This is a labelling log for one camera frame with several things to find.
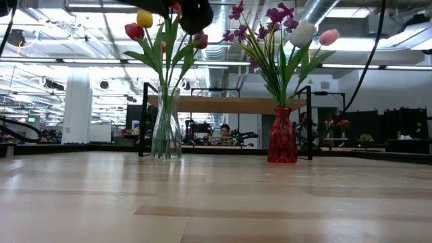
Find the light wood surface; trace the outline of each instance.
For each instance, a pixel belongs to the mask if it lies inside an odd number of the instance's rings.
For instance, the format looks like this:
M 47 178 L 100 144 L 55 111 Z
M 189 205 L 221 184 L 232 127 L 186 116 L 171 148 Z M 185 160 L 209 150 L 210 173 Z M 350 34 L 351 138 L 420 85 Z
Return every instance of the light wood surface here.
M 1 243 L 431 243 L 432 167 L 136 153 L 0 160 Z
M 330 148 L 321 147 L 322 151 L 330 151 Z M 332 151 L 380 151 L 385 152 L 385 148 L 368 148 L 365 150 L 364 148 L 340 148 L 340 147 L 332 147 Z
M 151 105 L 158 106 L 155 95 L 148 96 Z M 292 105 L 297 110 L 306 105 L 306 100 L 296 99 Z M 270 98 L 236 98 L 236 97 L 189 97 L 180 96 L 178 112 L 198 113 L 241 113 L 241 114 L 274 114 L 275 101 Z
M 250 146 L 216 146 L 216 145 L 182 145 L 182 148 L 196 148 L 196 149 L 257 149 Z

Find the clear glass vase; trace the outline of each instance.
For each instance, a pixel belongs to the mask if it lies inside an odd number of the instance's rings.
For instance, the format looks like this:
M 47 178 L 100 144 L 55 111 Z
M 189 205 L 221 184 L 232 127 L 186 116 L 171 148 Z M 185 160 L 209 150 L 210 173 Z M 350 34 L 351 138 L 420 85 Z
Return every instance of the clear glass vase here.
M 159 109 L 153 140 L 151 157 L 153 160 L 175 161 L 182 158 L 182 136 L 178 123 L 177 104 L 179 88 L 158 87 Z
M 290 121 L 292 109 L 278 107 L 275 111 L 276 120 L 271 128 L 267 161 L 271 163 L 297 163 L 296 133 Z

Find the white column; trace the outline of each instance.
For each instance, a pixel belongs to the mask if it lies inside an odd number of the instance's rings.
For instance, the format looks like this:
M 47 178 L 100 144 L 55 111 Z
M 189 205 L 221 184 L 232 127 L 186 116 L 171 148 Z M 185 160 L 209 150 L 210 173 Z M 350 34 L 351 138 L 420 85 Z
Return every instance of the white column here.
M 61 143 L 89 143 L 93 91 L 88 68 L 71 67 L 67 78 Z

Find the person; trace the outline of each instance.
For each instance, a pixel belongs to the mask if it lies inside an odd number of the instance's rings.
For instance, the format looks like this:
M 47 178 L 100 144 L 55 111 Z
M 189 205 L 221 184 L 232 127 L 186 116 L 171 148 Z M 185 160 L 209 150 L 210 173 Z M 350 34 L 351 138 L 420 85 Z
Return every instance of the person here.
M 217 142 L 217 145 L 232 145 L 232 139 L 230 134 L 230 126 L 228 124 L 223 124 L 221 126 L 221 138 Z
M 228 136 L 230 136 L 230 130 L 231 130 L 231 128 L 230 128 L 230 126 L 228 124 L 223 124 L 221 126 L 221 136 L 222 137 L 228 137 Z
M 300 114 L 300 125 L 296 127 L 296 136 L 299 140 L 300 146 L 303 146 L 306 144 L 308 140 L 308 113 L 303 112 Z M 314 124 L 312 121 L 312 139 L 315 139 L 318 136 L 318 128 L 317 124 Z

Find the red glass vase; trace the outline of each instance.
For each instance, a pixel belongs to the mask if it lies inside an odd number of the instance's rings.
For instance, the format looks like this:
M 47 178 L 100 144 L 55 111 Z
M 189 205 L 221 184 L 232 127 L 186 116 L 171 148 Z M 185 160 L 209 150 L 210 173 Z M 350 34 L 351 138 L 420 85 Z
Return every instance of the red glass vase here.
M 276 120 L 270 133 L 269 154 L 267 161 L 271 163 L 296 163 L 296 133 L 290 121 L 292 109 L 278 107 L 275 109 Z

